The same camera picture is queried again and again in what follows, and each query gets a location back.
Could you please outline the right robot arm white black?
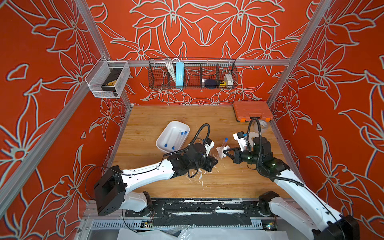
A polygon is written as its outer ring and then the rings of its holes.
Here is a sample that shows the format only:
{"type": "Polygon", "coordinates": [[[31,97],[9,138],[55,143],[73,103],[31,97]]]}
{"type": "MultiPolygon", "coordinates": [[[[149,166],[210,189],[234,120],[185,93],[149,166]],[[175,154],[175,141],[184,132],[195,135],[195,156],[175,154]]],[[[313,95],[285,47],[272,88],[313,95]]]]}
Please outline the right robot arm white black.
{"type": "Polygon", "coordinates": [[[282,160],[275,158],[271,144],[265,137],[253,138],[253,146],[247,139],[240,147],[224,150],[223,153],[235,164],[254,164],[255,170],[270,179],[288,193],[301,207],[289,204],[277,193],[269,191],[259,196],[258,212],[269,217],[276,215],[301,232],[309,240],[359,240],[360,227],[350,215],[342,215],[310,190],[282,160]]]}

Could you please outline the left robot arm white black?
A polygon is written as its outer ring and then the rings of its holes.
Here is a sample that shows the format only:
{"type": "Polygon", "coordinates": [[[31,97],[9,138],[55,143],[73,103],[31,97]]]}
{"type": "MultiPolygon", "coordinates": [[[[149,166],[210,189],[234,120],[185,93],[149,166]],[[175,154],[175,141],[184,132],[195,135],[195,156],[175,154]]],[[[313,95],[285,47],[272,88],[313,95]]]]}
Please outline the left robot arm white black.
{"type": "Polygon", "coordinates": [[[190,170],[210,172],[218,163],[210,156],[214,145],[208,139],[206,143],[194,143],[169,153],[166,159],[153,165],[131,170],[121,170],[119,166],[109,168],[94,185],[98,215],[106,216],[117,210],[141,212],[150,207],[150,196],[145,192],[136,193],[136,189],[184,175],[191,178],[190,170]]]}

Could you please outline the white wipe cloth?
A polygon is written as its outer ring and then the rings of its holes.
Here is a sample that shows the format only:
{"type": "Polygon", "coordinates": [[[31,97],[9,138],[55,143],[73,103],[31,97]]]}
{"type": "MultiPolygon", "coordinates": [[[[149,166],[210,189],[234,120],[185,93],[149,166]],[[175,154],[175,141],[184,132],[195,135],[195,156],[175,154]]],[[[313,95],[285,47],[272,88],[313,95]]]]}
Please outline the white wipe cloth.
{"type": "Polygon", "coordinates": [[[221,160],[223,158],[225,158],[227,155],[224,153],[225,150],[229,150],[230,149],[230,146],[225,146],[225,147],[217,147],[216,150],[217,150],[217,155],[216,155],[216,159],[217,160],[221,160]]]}

